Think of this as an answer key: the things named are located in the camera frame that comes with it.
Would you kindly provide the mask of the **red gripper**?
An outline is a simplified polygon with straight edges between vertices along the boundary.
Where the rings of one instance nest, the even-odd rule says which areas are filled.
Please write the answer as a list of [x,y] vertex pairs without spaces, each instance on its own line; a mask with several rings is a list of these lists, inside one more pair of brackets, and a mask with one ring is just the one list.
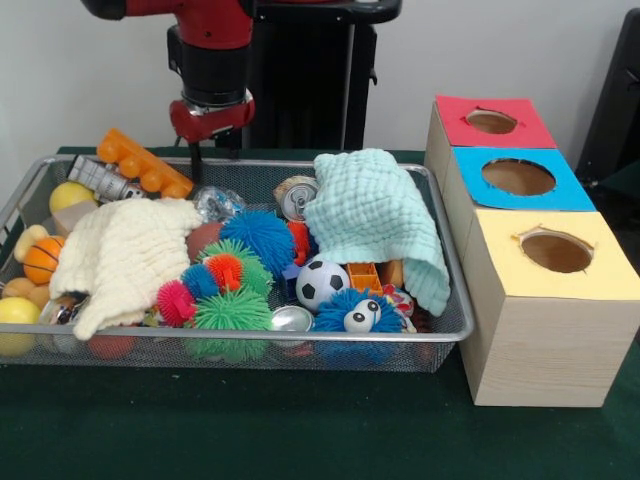
[[174,100],[169,106],[171,124],[179,137],[189,144],[191,174],[193,180],[202,179],[202,155],[200,143],[221,133],[231,131],[227,137],[230,159],[238,159],[240,131],[255,114],[255,101],[249,89],[244,98],[230,106],[200,106],[188,100]]

